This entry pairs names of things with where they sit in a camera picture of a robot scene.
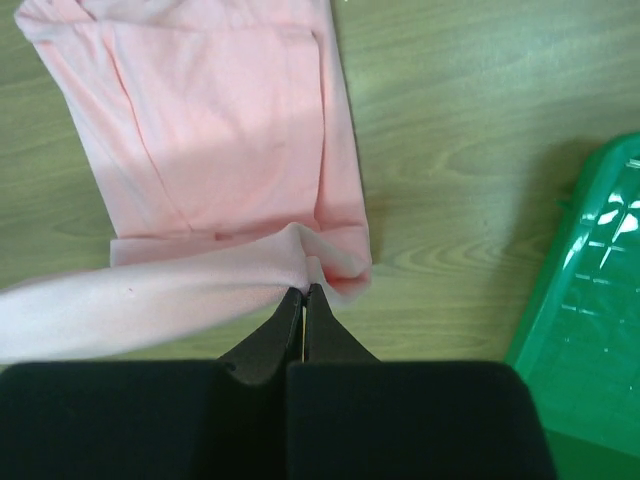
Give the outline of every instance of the wood grain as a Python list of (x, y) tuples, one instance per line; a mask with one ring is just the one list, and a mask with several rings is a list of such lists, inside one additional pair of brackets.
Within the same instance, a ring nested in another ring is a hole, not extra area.
[[(57, 87), (0, 5), (0, 286), (107, 264)], [(376, 260), (339, 319), (383, 359), (503, 356), (588, 153), (640, 127), (635, 0), (334, 4)], [(215, 356), (254, 315), (122, 358)]]

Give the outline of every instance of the pink cloth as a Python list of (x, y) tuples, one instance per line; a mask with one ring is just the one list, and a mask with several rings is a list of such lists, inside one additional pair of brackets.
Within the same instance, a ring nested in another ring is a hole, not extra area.
[(26, 0), (118, 238), (112, 268), (0, 294), (0, 362), (115, 354), (371, 258), (325, 0)]

